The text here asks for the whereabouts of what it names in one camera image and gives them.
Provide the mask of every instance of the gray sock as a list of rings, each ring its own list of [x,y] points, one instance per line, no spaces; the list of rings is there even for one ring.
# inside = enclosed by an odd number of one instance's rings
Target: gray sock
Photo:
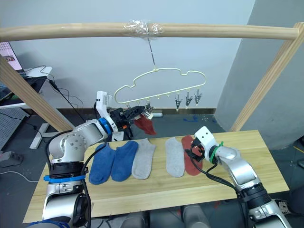
[[[149,177],[155,148],[156,146],[151,144],[147,138],[138,142],[138,150],[132,166],[132,175],[135,178],[144,180]]]
[[[173,177],[181,177],[185,171],[184,149],[175,137],[165,143],[167,153],[167,172]]]

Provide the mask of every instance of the red sock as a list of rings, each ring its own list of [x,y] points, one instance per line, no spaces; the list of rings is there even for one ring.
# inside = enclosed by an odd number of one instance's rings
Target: red sock
[[[181,143],[182,143],[182,146],[185,149],[190,149],[190,146],[191,146],[191,142],[193,141],[192,137],[190,135],[187,135],[185,137],[183,137],[181,139]],[[199,152],[199,149],[198,147],[195,147],[192,149],[192,152],[198,156],[201,156],[201,153]],[[198,175],[200,173],[199,170],[197,170],[194,165],[192,164],[191,162],[191,159],[189,157],[189,155],[184,151],[184,158],[185,158],[185,170],[186,172],[189,174],[189,175],[192,175],[192,176],[195,176],[195,175]],[[196,161],[195,159],[193,159],[194,163],[202,169],[203,167],[203,163],[202,162],[198,162]]]
[[[141,117],[138,120],[134,120],[134,124],[139,128],[144,130],[146,134],[156,134],[153,128],[153,122],[147,117],[141,114]]]

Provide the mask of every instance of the green ring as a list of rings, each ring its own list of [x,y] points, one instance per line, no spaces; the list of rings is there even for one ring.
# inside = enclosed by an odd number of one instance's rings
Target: green ring
[[[218,145],[218,146],[214,149],[214,151],[212,152],[212,154],[211,154],[211,156],[210,156],[210,159],[209,159],[209,161],[210,161],[211,164],[213,164],[213,163],[212,163],[212,160],[213,160],[213,157],[214,157],[214,155],[215,155],[215,152],[217,151],[217,149],[218,149],[219,147],[221,147],[221,146],[223,146],[223,145],[224,145],[224,142],[222,141],[222,142],[220,143],[220,145]]]

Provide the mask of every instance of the blue sock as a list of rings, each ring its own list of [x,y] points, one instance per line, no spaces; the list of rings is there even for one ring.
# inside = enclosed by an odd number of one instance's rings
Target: blue sock
[[[137,148],[138,143],[135,141],[128,141],[124,146],[117,147],[111,174],[114,181],[124,181],[131,175]]]
[[[89,175],[89,181],[92,184],[101,184],[109,179],[114,157],[115,150],[112,150],[109,144],[94,155],[94,160]]]

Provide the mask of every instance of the clear tape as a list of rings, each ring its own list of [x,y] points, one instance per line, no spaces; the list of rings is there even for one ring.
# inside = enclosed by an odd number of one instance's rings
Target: clear tape
[[[160,24],[142,20],[130,20],[130,23],[123,28],[128,31],[130,37],[150,38],[163,33],[163,27]]]

